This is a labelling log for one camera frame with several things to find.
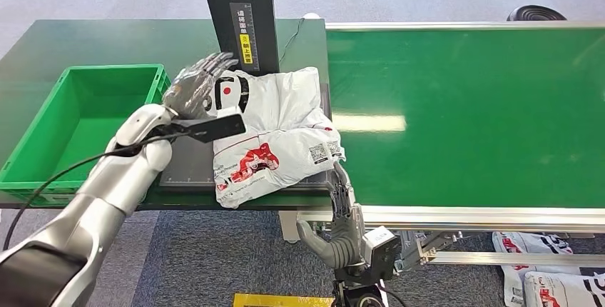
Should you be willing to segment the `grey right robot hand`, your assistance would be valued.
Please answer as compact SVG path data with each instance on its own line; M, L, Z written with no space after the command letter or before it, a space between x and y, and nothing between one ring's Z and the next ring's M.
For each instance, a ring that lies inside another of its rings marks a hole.
M296 221L300 240L332 269L341 269L360 261L359 208L355 205L350 178L340 162L335 162L331 175L330 199L332 228L326 241L301 218Z

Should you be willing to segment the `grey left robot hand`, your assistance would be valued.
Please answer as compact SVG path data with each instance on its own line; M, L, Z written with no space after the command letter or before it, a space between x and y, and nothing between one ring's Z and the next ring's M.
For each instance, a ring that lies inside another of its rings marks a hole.
M210 92L223 72L237 63L233 53L220 52L183 68L163 94L162 104L178 119L207 118Z

